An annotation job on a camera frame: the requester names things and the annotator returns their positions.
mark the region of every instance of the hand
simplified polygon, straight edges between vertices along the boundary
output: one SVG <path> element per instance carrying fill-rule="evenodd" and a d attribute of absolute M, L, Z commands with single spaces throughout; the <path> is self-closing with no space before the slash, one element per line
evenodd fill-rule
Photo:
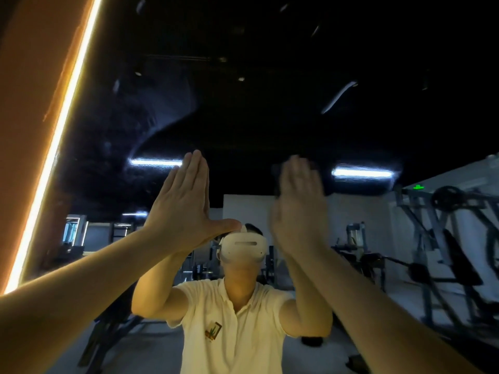
<path fill-rule="evenodd" d="M 291 157 L 279 179 L 281 196 L 271 211 L 271 232 L 278 248 L 291 257 L 327 247 L 328 217 L 320 175 L 307 159 Z"/>
<path fill-rule="evenodd" d="M 187 153 L 182 166 L 168 174 L 142 230 L 154 243 L 191 252 L 222 233 L 241 229 L 235 219 L 209 219 L 208 189 L 206 159 L 198 150 Z"/>

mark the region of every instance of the floor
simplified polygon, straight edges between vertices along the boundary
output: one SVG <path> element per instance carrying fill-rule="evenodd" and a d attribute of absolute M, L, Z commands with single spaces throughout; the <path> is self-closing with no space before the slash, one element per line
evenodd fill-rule
<path fill-rule="evenodd" d="M 423 315 L 419 287 L 409 284 L 389 284 L 390 297 L 407 309 L 414 317 Z M 461 320 L 466 320 L 464 298 L 444 294 Z M 442 311 L 435 311 L 438 324 L 449 321 Z M 92 326 L 71 346 L 47 374 L 84 374 L 85 368 L 77 368 L 78 359 L 87 343 Z M 103 374 L 178 374 L 183 346 L 182 329 L 172 330 L 166 324 L 140 325 L 128 337 L 122 339 L 106 356 Z M 320 348 L 304 346 L 300 339 L 286 338 L 283 350 L 284 374 L 350 374 L 345 367 L 348 356 L 357 350 L 346 335 L 333 329 L 331 336 Z"/>

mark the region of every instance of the white polo shirt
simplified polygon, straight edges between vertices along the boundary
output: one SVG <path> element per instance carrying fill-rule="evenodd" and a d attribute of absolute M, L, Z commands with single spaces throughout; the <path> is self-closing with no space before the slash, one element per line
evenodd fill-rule
<path fill-rule="evenodd" d="M 247 305 L 234 313 L 224 279 L 176 286 L 189 299 L 180 374 L 281 374 L 286 333 L 279 310 L 293 296 L 256 284 Z"/>

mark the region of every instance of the shirt pocket logo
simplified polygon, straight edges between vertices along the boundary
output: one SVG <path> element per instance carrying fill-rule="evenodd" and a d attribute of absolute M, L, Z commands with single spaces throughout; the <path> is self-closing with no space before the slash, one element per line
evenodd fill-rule
<path fill-rule="evenodd" d="M 221 330 L 221 324 L 217 322 L 211 322 L 208 326 L 208 329 L 205 330 L 205 337 L 210 341 L 213 341 L 218 336 Z"/>

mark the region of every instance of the white vr headset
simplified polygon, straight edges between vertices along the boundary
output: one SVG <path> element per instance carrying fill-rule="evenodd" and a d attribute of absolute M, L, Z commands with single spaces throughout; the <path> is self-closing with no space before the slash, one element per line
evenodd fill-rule
<path fill-rule="evenodd" d="M 240 232 L 231 232 L 220 240 L 220 260 L 262 262 L 268 254 L 267 239 L 242 226 Z"/>

